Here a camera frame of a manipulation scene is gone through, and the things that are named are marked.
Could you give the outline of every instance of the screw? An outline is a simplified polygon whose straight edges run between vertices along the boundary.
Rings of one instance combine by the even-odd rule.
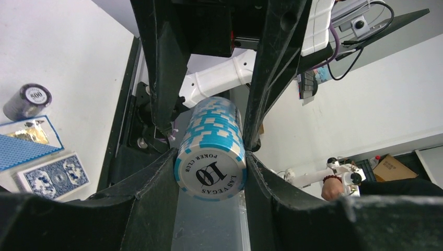
[[[146,144],[145,140],[143,140],[143,138],[138,138],[137,139],[137,145],[138,147],[140,147],[141,149],[146,149],[148,148],[148,144]]]

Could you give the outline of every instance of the blue patterned card back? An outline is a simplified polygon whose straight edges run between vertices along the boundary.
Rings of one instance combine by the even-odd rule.
[[[33,193],[48,199],[57,199],[89,183],[77,155],[25,170],[19,175]]]

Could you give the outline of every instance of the cardboard box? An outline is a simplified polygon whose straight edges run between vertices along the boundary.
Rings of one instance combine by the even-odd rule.
[[[401,164],[391,155],[387,155],[380,163],[378,163],[374,168],[374,174],[377,181],[410,179],[418,176],[418,174]]]

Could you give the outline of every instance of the black cable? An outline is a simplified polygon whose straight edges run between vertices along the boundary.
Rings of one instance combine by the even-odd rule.
[[[388,23],[387,23],[383,28],[381,28],[381,29],[379,29],[378,31],[374,32],[373,34],[371,34],[371,35],[370,35],[369,37],[367,37],[367,38],[364,38],[364,39],[361,39],[361,40],[358,40],[358,41],[352,41],[352,40],[344,41],[344,42],[342,43],[342,45],[353,45],[353,44],[358,44],[358,43],[361,43],[361,42],[365,42],[365,41],[371,39],[372,37],[374,37],[374,36],[380,34],[380,33],[383,32],[388,26],[391,25],[391,23],[394,21],[394,17],[395,17],[394,10],[391,8],[391,6],[389,6],[389,5],[387,5],[387,4],[383,3],[383,2],[372,2],[371,5],[373,5],[373,4],[374,4],[374,5],[381,5],[381,6],[384,6],[384,7],[386,7],[386,8],[391,12],[391,18],[389,19]]]
[[[344,78],[344,77],[345,77],[345,76],[351,71],[352,67],[354,67],[354,64],[357,62],[357,60],[358,60],[358,58],[360,57],[360,55],[362,54],[362,52],[363,52],[363,48],[360,49],[360,52],[358,53],[357,57],[355,57],[355,59],[354,59],[354,61],[352,62],[351,66],[346,70],[345,74],[343,74],[343,76],[341,76],[341,77],[339,77],[339,78],[336,78],[336,77],[334,77],[334,75],[332,75],[331,67],[330,67],[329,64],[328,64],[328,71],[329,71],[329,74],[331,75],[331,78],[332,78],[333,80],[335,80],[335,81],[342,80],[342,79],[343,79],[343,78]]]

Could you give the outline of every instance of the human hand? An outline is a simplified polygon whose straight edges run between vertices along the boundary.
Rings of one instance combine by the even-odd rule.
[[[335,200],[345,190],[343,184],[336,178],[329,178],[324,181],[323,188],[321,189],[321,197],[327,201]]]

